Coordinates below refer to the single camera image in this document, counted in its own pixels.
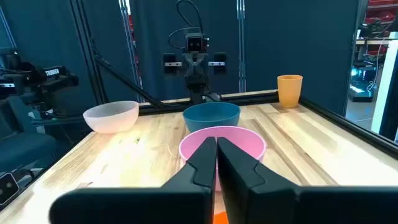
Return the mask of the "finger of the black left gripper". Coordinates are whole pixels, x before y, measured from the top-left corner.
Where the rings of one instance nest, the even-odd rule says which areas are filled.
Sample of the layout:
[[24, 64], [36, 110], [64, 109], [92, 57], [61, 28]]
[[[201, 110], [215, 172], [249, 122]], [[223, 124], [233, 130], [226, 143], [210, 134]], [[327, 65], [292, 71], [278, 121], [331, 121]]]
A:
[[215, 75], [226, 73], [227, 54], [215, 52], [213, 57], [213, 70]]
[[174, 53], [164, 53], [162, 65], [165, 74], [176, 74], [178, 70], [177, 56]]

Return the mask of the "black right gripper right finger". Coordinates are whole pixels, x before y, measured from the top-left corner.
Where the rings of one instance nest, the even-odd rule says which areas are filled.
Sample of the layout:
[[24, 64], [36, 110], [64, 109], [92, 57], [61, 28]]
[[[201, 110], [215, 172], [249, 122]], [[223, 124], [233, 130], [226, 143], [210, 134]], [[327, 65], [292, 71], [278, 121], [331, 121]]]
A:
[[398, 187], [299, 186], [218, 138], [229, 224], [398, 224]]

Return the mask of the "dark blue plastic bowl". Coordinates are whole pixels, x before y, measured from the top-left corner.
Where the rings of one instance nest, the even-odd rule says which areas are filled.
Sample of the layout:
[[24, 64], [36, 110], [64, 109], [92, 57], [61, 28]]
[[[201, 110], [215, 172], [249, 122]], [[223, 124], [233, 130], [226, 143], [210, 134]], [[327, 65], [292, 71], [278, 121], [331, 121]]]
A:
[[188, 130], [195, 131], [214, 126], [237, 126], [241, 109], [226, 102], [209, 102], [191, 106], [183, 111]]

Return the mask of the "pink plastic bowl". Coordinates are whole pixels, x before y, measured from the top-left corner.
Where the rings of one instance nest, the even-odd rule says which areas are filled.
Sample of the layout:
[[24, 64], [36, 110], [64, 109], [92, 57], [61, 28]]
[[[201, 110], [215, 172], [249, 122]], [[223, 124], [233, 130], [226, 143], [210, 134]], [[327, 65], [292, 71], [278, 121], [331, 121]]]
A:
[[178, 147], [181, 157], [180, 170], [176, 175], [180, 173], [187, 160], [208, 137], [226, 138], [260, 163], [263, 162], [267, 143], [258, 133], [239, 126], [215, 126], [195, 131], [182, 139]]

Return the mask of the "orange plastic cup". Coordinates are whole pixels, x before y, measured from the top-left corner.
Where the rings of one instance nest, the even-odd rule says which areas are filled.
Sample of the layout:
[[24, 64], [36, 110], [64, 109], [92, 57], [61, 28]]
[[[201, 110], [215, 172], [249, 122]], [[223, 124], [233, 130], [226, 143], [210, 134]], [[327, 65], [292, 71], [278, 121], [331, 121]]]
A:
[[279, 103], [284, 108], [295, 108], [299, 103], [303, 76], [281, 75], [277, 77]]

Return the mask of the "translucent white plastic bowl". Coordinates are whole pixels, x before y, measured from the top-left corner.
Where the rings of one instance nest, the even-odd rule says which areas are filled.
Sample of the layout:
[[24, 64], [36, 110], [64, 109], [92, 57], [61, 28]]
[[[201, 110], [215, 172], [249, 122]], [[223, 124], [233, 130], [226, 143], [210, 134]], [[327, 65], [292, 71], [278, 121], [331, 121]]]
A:
[[83, 113], [86, 124], [95, 132], [113, 134], [131, 129], [139, 116], [136, 101], [115, 101], [95, 106]]

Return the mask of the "red storage shelf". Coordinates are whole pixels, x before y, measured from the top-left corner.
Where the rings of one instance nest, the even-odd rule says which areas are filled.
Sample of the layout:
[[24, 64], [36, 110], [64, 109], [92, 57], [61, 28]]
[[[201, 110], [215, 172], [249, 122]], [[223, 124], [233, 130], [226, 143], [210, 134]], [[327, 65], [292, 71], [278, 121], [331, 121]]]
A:
[[368, 0], [365, 23], [391, 23], [398, 15], [398, 0]]

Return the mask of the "small orange object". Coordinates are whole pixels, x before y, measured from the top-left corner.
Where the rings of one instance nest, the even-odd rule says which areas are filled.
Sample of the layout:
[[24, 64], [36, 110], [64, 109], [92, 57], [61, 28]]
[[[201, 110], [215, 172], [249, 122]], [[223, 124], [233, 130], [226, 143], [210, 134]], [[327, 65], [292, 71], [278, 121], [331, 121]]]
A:
[[213, 216], [213, 224], [229, 224], [226, 212], [221, 212]]

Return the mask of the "dark blue partition curtain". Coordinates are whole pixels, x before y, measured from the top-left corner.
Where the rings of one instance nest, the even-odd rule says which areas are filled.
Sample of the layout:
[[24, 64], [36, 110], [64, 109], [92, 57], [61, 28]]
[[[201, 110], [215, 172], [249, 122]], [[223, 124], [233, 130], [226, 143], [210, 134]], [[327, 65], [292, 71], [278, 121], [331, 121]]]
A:
[[[118, 0], [83, 0], [96, 50], [133, 82]], [[302, 96], [346, 112], [359, 0], [243, 0], [246, 91], [273, 90], [280, 75], [303, 76]], [[239, 92], [236, 0], [127, 0], [141, 86], [160, 100], [185, 98], [182, 75], [166, 75], [162, 55], [181, 55], [183, 29], [202, 26], [208, 53], [227, 54], [226, 73], [210, 72], [220, 94]], [[97, 105], [69, 0], [0, 0], [0, 48], [15, 47], [38, 67], [63, 65], [78, 76], [76, 87], [55, 95], [67, 113]], [[109, 101], [137, 95], [100, 69]]]

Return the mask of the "blue-lit machine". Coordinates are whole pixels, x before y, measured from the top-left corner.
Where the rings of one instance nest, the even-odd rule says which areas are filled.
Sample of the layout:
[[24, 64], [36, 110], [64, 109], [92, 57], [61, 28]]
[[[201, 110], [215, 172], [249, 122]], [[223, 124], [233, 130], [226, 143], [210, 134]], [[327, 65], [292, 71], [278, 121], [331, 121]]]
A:
[[364, 60], [355, 60], [351, 69], [348, 98], [352, 102], [368, 103], [373, 100], [373, 91], [369, 85], [376, 76], [376, 64]]

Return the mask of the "background workbench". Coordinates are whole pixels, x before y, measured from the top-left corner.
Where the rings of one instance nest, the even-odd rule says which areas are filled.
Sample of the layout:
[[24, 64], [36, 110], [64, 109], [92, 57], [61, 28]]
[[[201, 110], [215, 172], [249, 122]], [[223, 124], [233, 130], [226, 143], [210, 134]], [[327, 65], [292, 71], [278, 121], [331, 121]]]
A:
[[375, 56], [376, 46], [385, 49], [393, 40], [398, 40], [398, 25], [393, 22], [361, 23], [356, 36], [356, 60]]

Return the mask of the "dark office chair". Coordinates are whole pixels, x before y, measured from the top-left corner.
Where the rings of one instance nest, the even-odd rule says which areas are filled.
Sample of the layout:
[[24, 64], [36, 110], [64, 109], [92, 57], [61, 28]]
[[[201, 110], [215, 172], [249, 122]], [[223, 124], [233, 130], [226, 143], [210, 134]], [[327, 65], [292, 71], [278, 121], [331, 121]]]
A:
[[28, 108], [18, 96], [0, 100], [0, 172], [10, 172], [56, 155], [55, 138], [37, 131]]

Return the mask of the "silver partition post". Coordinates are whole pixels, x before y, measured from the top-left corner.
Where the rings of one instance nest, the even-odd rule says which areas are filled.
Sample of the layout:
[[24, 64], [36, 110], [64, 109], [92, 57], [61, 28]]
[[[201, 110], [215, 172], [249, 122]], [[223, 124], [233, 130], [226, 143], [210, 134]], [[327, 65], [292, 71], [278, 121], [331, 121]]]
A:
[[141, 81], [139, 79], [138, 73], [137, 73], [137, 64], [136, 64], [136, 58], [135, 58], [135, 46], [134, 46], [134, 41], [132, 38], [132, 29], [130, 26], [129, 22], [129, 13], [127, 9], [127, 0], [118, 0], [119, 5], [120, 5], [120, 11], [121, 11], [121, 16], [124, 24], [124, 30], [126, 34], [126, 40], [127, 40], [127, 51], [129, 53], [130, 57], [130, 64], [132, 67], [132, 77], [133, 77], [133, 82], [136, 84], [138, 87], [141, 88]]
[[246, 75], [244, 64], [244, 34], [243, 34], [243, 0], [236, 0], [239, 40], [239, 92], [246, 92]]

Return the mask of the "black diagonal frame strut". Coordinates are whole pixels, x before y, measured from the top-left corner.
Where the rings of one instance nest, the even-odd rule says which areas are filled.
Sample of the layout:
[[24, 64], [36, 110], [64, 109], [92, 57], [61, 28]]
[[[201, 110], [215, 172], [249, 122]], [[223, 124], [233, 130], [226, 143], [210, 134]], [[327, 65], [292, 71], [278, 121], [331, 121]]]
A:
[[148, 94], [146, 91], [144, 91], [142, 88], [140, 88], [138, 85], [134, 84], [133, 82], [129, 81], [127, 78], [125, 78], [123, 75], [121, 75], [117, 70], [115, 70], [109, 62], [107, 62], [103, 57], [100, 55], [95, 55], [95, 62], [98, 65], [101, 65], [104, 67], [108, 72], [112, 74], [115, 78], [117, 78], [119, 81], [127, 85], [130, 89], [135, 91], [138, 95], [142, 96], [146, 101], [148, 101], [154, 108], [160, 110], [164, 109], [165, 105], [160, 101]]

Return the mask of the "black upright frame post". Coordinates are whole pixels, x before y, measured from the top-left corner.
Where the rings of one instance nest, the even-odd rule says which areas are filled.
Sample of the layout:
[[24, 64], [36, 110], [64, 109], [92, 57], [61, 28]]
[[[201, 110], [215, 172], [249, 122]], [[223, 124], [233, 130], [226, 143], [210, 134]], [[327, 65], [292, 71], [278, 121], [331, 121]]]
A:
[[81, 45], [83, 58], [88, 69], [88, 77], [98, 105], [108, 103], [101, 72], [95, 60], [96, 47], [93, 40], [83, 0], [69, 0], [71, 13]]

